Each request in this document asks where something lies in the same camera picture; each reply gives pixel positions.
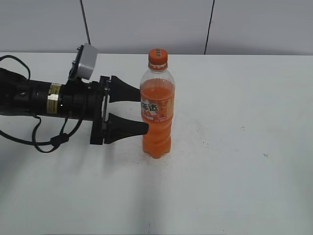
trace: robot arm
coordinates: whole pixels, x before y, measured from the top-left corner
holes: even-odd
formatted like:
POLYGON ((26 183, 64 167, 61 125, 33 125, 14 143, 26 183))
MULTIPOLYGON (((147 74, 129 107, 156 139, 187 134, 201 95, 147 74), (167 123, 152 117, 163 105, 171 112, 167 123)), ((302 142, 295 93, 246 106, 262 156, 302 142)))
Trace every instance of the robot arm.
POLYGON ((107 114, 109 103, 140 102, 139 89, 124 83, 116 76, 101 76, 99 82, 82 81, 90 79, 96 56, 94 47, 81 45, 65 85, 26 79, 20 74, 0 68, 0 115, 33 116, 40 122, 38 116, 61 117, 65 118, 65 124, 68 118, 78 120, 69 134, 63 133, 63 127, 58 136, 47 142, 36 142, 36 130, 40 123, 33 131, 32 141, 20 140, 2 131, 0 135, 36 148, 51 144, 53 151, 69 140, 83 120, 92 121, 90 144, 112 143, 126 137, 146 134, 148 124, 107 114))

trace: white wall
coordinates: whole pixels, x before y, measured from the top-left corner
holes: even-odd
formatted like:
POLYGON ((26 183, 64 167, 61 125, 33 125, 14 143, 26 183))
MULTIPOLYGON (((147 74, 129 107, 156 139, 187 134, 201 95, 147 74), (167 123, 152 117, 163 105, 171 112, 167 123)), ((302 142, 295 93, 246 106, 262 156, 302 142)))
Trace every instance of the white wall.
MULTIPOLYGON (((213 0, 84 0, 104 53, 203 54, 213 0)), ((79 0, 0 0, 0 51, 75 52, 79 0)), ((313 55, 313 0, 216 0, 207 54, 313 55)))
POLYGON ((313 55, 313 0, 216 0, 207 54, 313 55))
MULTIPOLYGON (((105 53, 203 54, 212 0, 84 0, 105 53)), ((0 2, 0 51, 75 51, 87 41, 79 0, 0 2)))
POLYGON ((86 41, 79 0, 0 0, 0 51, 75 51, 86 41))
POLYGON ((212 0, 85 0, 92 43, 105 53, 203 54, 212 0))

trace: orange liquid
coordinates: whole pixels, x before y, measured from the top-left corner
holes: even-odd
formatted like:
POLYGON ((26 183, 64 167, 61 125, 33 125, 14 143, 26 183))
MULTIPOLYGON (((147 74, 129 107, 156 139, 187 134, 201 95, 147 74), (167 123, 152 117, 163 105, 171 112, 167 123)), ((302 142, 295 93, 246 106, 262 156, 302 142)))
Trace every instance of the orange liquid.
MULTIPOLYGON (((175 86, 163 79, 151 79, 140 87, 141 95, 149 100, 168 100, 174 98, 175 86)), ((143 136, 143 151, 151 154, 153 158, 160 158, 171 150, 171 116, 163 122, 154 122, 142 116, 145 123, 149 124, 149 131, 143 136)))

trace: screw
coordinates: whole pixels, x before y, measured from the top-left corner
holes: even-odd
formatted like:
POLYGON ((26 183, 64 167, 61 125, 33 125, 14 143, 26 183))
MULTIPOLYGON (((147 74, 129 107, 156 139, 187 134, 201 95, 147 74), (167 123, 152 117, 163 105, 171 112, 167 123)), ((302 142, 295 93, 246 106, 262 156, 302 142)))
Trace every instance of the screw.
POLYGON ((22 92, 20 92, 20 96, 25 96, 27 94, 27 92, 26 91, 22 91, 22 92))

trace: black cable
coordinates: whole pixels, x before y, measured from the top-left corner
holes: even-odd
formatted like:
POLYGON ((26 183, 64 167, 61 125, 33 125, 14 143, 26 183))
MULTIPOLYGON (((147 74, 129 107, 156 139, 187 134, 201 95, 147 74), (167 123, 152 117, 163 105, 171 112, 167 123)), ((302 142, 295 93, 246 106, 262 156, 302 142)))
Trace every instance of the black cable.
MULTIPOLYGON (((6 139, 9 139, 11 141, 14 141, 14 142, 17 142, 17 143, 22 143, 22 144, 26 144, 26 145, 33 145, 33 142, 32 141, 25 141, 25 140, 22 140, 22 139, 18 139, 18 138, 15 138, 3 131, 0 130, 0 136, 3 136, 5 137, 6 139)), ((45 146, 45 145, 50 145, 51 142, 50 141, 47 141, 47 142, 38 142, 37 145, 38 146, 45 146)))
MULTIPOLYGON (((30 80, 30 69, 22 60, 20 60, 19 58, 15 57, 13 55, 5 55, 5 56, 0 57, 0 61, 2 61, 3 59, 6 59, 6 58, 14 59, 14 60, 18 61, 21 65, 23 65, 27 69, 27 71, 28 71, 28 79, 27 80, 30 80)), ((75 127, 73 128, 73 130, 69 134, 64 133, 64 128, 65 128, 65 125, 66 125, 67 120, 68 120, 68 117, 66 117, 59 135, 51 138, 50 141, 36 142, 36 132, 37 132, 37 130, 38 130, 40 124, 41 124, 41 118, 39 116, 37 116, 37 115, 33 115, 33 117, 38 119, 39 122, 35 126, 35 128, 34 128, 34 130, 32 132, 32 141, 25 141, 25 140, 13 137, 13 136, 11 136, 11 135, 9 135, 9 134, 1 131, 1 130, 0 130, 0 136, 3 136, 5 138, 7 138, 7 139, 9 139, 11 141, 17 142, 17 143, 26 144, 26 145, 33 145, 38 151, 40 151, 42 153, 51 153, 54 150, 58 149, 61 144, 67 142, 69 137, 71 137, 72 135, 74 135, 76 133, 76 131, 79 129, 80 125, 83 122, 85 111, 86 111, 86 107, 87 107, 87 92, 86 92, 86 97, 85 97, 82 113, 81 113, 81 115, 80 115, 80 117, 79 117, 75 127), (52 145, 53 148, 51 150, 49 150, 49 151, 44 151, 44 150, 39 148, 39 146, 46 146, 46 145, 52 145)))
POLYGON ((80 125, 82 124, 82 122, 84 120, 86 107, 87 107, 87 92, 86 92, 86 96, 85 96, 85 101, 84 101, 82 113, 80 114, 80 117, 79 117, 74 129, 68 134, 68 137, 71 137, 72 135, 74 135, 76 133, 76 131, 78 130, 78 128, 80 127, 80 125))
POLYGON ((15 57, 14 55, 4 55, 4 56, 0 57, 0 61, 2 61, 2 60, 4 60, 4 59, 7 59, 7 58, 16 60, 16 61, 19 62, 21 65, 23 65, 23 66, 27 69, 27 72, 28 72, 28 80, 30 79, 30 69, 29 69, 29 67, 28 67, 22 60, 20 60, 18 57, 15 57))

